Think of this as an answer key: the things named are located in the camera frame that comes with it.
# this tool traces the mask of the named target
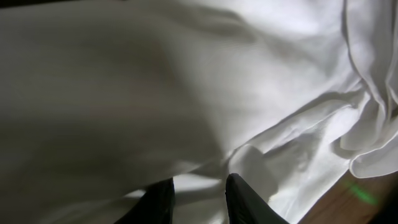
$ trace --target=brown surface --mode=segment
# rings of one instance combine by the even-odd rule
[[[356,179],[347,172],[307,213],[299,224],[365,224],[380,210],[398,179],[398,172],[383,177]],[[356,185],[377,200],[370,205],[350,189]]]

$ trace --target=white garment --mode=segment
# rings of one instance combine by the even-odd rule
[[[297,223],[348,168],[398,170],[392,6],[0,10],[0,221],[112,223],[136,201],[129,192],[176,176],[174,223],[222,223],[237,172]]]

